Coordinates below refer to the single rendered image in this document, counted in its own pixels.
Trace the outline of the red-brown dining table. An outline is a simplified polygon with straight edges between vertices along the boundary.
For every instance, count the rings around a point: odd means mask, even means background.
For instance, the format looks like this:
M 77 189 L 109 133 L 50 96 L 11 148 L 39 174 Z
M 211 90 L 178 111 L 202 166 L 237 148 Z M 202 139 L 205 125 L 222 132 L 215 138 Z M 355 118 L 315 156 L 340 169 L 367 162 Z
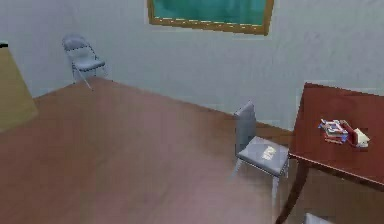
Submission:
M 368 146 L 325 142 L 321 119 L 347 121 L 368 136 Z M 384 96 L 306 83 L 289 156 L 297 161 L 296 177 L 275 224 L 286 221 L 311 168 L 384 192 Z

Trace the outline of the red and cream book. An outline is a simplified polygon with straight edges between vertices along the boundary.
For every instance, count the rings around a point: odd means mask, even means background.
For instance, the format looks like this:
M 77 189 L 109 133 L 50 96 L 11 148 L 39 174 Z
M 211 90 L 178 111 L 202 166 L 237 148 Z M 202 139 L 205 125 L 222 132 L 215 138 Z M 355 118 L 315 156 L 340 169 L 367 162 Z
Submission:
M 347 142 L 353 147 L 367 148 L 370 138 L 359 128 L 353 129 L 346 120 L 340 121 L 341 126 L 347 131 Z

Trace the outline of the grey folding chair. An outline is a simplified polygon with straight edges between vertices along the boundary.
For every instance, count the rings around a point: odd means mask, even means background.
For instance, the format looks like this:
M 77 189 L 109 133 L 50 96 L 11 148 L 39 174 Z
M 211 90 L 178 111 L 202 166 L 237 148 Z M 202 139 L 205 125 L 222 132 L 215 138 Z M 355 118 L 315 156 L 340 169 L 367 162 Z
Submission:
M 82 35 L 66 34 L 62 39 L 62 46 L 71 65 L 72 74 L 78 73 L 89 89 L 92 87 L 83 76 L 84 72 L 102 68 L 104 74 L 108 74 L 106 62 L 98 57 L 91 44 Z
M 255 105 L 248 101 L 234 113 L 235 118 L 235 157 L 236 163 L 231 176 L 235 176 L 241 165 L 246 163 L 272 177 L 271 199 L 276 205 L 279 180 L 289 171 L 289 149 L 256 135 Z M 272 146 L 276 153 L 271 160 L 262 158 L 264 150 Z

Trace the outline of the colourful stack of books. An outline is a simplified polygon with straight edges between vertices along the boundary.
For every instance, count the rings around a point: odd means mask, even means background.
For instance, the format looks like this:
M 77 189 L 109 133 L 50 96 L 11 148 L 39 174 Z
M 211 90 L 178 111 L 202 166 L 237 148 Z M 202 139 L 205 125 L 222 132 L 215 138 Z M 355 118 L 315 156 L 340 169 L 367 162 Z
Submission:
M 324 140 L 327 142 L 343 144 L 348 138 L 348 132 L 342 127 L 339 120 L 322 119 L 318 128 L 324 131 Z

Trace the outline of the green picture with gold frame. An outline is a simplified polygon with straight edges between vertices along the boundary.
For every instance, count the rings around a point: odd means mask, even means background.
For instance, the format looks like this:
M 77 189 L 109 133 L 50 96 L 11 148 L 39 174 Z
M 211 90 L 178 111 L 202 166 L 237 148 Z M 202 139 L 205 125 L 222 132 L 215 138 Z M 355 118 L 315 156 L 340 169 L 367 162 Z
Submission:
M 146 0 L 151 25 L 264 35 L 274 0 Z

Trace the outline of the small pale paper item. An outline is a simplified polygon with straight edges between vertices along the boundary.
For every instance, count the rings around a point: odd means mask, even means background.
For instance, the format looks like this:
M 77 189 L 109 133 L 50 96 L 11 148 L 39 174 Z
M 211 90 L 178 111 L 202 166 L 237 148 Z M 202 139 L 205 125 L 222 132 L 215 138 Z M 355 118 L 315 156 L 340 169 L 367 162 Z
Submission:
M 263 159 L 266 159 L 266 160 L 271 160 L 273 158 L 273 156 L 275 155 L 276 153 L 276 149 L 273 148 L 272 146 L 268 146 L 263 154 L 262 154 L 262 158 Z

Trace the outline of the tan wooden cabinet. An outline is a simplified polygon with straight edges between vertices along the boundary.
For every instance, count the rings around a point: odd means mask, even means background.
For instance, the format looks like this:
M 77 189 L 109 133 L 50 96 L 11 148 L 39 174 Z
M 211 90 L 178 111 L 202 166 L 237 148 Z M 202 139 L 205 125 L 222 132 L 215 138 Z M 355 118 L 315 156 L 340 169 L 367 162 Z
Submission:
M 38 109 L 11 54 L 0 42 L 0 133 L 38 115 Z

